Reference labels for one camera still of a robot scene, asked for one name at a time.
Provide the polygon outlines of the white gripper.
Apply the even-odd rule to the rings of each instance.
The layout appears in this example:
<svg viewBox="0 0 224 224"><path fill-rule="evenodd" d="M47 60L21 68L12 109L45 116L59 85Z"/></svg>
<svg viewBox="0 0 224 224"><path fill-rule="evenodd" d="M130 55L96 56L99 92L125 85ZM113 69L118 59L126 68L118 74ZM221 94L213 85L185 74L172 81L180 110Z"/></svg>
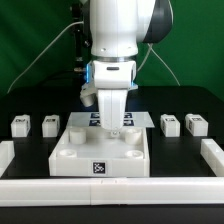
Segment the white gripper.
<svg viewBox="0 0 224 224"><path fill-rule="evenodd" d="M101 127L118 135L123 126L128 91L136 76L136 63L93 62L94 85L97 89Z"/></svg>

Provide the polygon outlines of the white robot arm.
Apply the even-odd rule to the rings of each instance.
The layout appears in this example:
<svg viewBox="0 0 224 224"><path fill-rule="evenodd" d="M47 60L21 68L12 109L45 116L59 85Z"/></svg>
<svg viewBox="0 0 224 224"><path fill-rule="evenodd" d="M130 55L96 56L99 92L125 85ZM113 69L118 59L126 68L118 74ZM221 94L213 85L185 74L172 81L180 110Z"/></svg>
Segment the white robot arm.
<svg viewBox="0 0 224 224"><path fill-rule="evenodd" d="M137 44L160 42L172 25L170 0L90 0L92 75L103 129L123 126Z"/></svg>

